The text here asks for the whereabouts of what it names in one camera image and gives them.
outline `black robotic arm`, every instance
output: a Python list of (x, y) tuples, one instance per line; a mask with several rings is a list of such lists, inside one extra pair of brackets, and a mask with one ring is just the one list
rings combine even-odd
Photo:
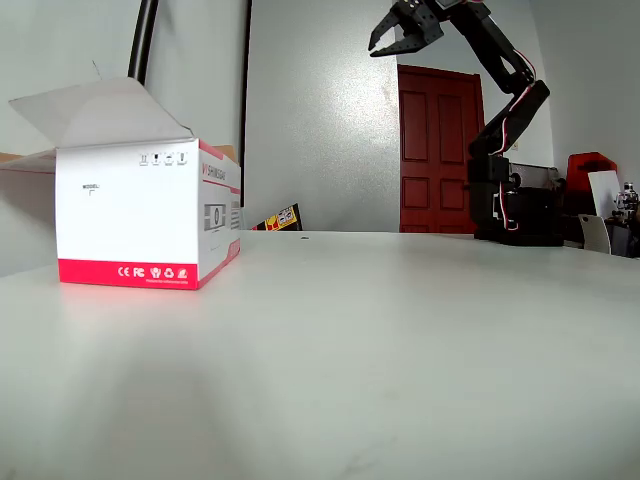
[(553, 233), (553, 196), (518, 190), (504, 153), (520, 138), (550, 95), (536, 79), (533, 65), (516, 50), (491, 18), (482, 0), (399, 0), (373, 30), (369, 50), (399, 25), (404, 38), (371, 53), (372, 57), (415, 53), (441, 38), (450, 21), (467, 39), (509, 104), (469, 145), (471, 218), (476, 238), (517, 245), (558, 245)]
[[(444, 35), (440, 23), (445, 21), (450, 21), (464, 35), (500, 89), (514, 95), (469, 147), (473, 158), (502, 154), (524, 133), (550, 92), (544, 82), (536, 81), (535, 72), (493, 22), (491, 11), (484, 3), (399, 0), (371, 34), (369, 50), (396, 25), (402, 27), (404, 39), (374, 51), (371, 56), (415, 53)], [(509, 72), (505, 62), (513, 72)]]

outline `door panel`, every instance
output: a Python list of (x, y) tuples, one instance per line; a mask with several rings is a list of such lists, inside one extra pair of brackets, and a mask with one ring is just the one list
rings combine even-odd
[(482, 127), (479, 77), (400, 66), (398, 78), (400, 231), (473, 233), (464, 186), (468, 146)]

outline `small box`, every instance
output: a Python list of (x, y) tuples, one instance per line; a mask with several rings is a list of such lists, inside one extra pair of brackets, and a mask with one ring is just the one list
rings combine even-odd
[(240, 252), (233, 148), (195, 138), (137, 81), (10, 103), (56, 146), (0, 169), (55, 174), (60, 281), (197, 290)]

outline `black pole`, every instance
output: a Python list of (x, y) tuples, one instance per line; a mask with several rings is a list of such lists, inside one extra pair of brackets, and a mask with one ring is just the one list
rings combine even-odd
[(147, 79), (147, 64), (149, 63), (149, 51), (151, 50), (151, 38), (153, 37), (153, 25), (156, 21), (158, 0), (142, 0), (140, 13), (136, 24), (136, 33), (133, 37), (131, 48), (131, 60), (129, 61), (129, 76), (135, 78), (142, 85)]
[(242, 110), (240, 118), (240, 167), (242, 167), (241, 173), (241, 192), (240, 205), (244, 207), (244, 156), (246, 151), (246, 139), (247, 133), (247, 90), (249, 88), (249, 47), (251, 44), (251, 12), (253, 10), (253, 0), (247, 1), (247, 16), (245, 17), (245, 30), (244, 30), (244, 63), (242, 72)]

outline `table surface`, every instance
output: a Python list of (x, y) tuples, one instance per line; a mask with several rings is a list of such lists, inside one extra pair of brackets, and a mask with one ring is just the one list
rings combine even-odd
[(199, 292), (8, 277), (0, 479), (637, 479), (639, 268), (246, 233)]

